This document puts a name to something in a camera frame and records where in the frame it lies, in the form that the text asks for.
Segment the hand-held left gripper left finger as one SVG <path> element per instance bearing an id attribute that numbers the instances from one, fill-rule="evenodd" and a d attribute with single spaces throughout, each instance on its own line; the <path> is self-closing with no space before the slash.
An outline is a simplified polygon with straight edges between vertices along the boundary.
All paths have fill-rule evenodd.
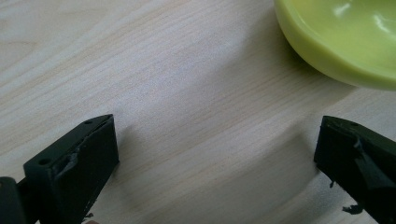
<path id="1" fill-rule="evenodd" d="M 28 221 L 81 224 L 118 164 L 114 117 L 80 123 L 23 165 Z"/>

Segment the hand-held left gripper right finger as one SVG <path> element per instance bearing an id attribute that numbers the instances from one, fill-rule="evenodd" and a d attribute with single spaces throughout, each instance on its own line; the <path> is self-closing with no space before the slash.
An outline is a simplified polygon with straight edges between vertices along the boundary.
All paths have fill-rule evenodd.
<path id="1" fill-rule="evenodd" d="M 322 118 L 314 162 L 355 200 L 343 210 L 396 224 L 396 142 L 356 122 Z"/>

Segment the green plastic bowl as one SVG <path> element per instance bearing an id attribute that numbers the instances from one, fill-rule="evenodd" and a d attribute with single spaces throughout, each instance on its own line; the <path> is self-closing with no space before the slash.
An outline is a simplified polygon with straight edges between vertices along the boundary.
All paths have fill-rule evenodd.
<path id="1" fill-rule="evenodd" d="M 274 0 L 292 48 L 322 74 L 396 91 L 396 0 Z"/>

